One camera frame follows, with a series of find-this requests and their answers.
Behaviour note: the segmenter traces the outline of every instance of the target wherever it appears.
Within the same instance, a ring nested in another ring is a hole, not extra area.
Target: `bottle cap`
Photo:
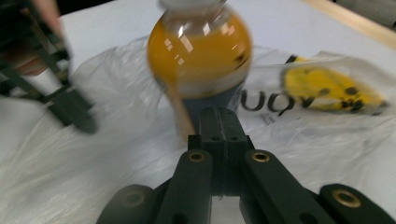
[[[160,0],[160,5],[170,10],[188,10],[225,2],[225,0]]]

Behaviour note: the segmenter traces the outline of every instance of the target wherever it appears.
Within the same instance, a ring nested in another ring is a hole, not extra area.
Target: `brass insert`
[[[346,207],[358,208],[361,206],[361,200],[347,190],[344,189],[335,190],[332,192],[332,196],[337,202],[339,202],[340,204]]]

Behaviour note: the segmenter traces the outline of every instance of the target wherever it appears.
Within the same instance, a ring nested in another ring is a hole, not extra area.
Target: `human hand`
[[[59,9],[55,0],[31,0],[38,14],[48,27],[62,36],[62,25],[59,22]],[[23,75],[39,75],[47,66],[25,41],[12,44],[6,51],[0,52],[0,59],[11,64]]]

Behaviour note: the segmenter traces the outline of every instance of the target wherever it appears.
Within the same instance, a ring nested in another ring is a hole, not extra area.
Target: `white table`
[[[255,45],[308,57],[321,50],[358,56],[396,76],[396,34],[330,2],[230,0],[228,3],[246,21]],[[73,70],[106,49],[148,35],[162,13],[155,0],[118,0],[63,16],[67,42],[74,56]],[[37,104],[2,98],[0,116],[1,160],[32,130],[42,110]],[[395,145],[396,134],[372,155],[369,181],[361,191],[396,218]]]

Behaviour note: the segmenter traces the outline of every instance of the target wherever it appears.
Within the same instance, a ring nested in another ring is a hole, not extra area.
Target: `plastic bag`
[[[359,189],[370,153],[394,132],[396,80],[357,58],[321,52],[285,63],[288,53],[257,50],[238,111],[255,147],[315,192],[329,183]]]
[[[161,90],[147,68],[145,43],[143,38],[110,49],[73,75],[95,102],[97,134],[61,127],[46,113],[29,137],[2,160],[0,223],[95,223],[119,189],[131,184],[155,188],[172,176],[185,148],[179,144],[172,108],[165,98],[160,101]],[[378,72],[375,83],[384,87],[381,92],[389,103],[376,117],[311,111],[297,105],[279,116],[288,101],[278,96],[274,111],[267,102],[270,92],[284,93],[279,71],[290,66],[283,64],[289,56],[255,48],[245,85],[247,101],[238,111],[246,133],[256,148],[272,151],[309,189],[317,191],[334,182],[358,187],[368,155],[393,132],[394,93],[389,87],[394,80],[370,66]],[[373,78],[362,77],[366,78],[372,84]],[[268,95],[264,106],[246,110],[244,106],[257,104],[260,91]],[[212,223],[240,223],[234,203],[235,199],[215,201]]]
[[[73,75],[95,102],[98,133],[64,128],[46,113],[2,161],[0,223],[95,223],[117,190],[154,188],[173,174],[183,150],[171,108],[158,105],[144,44],[108,50]]]

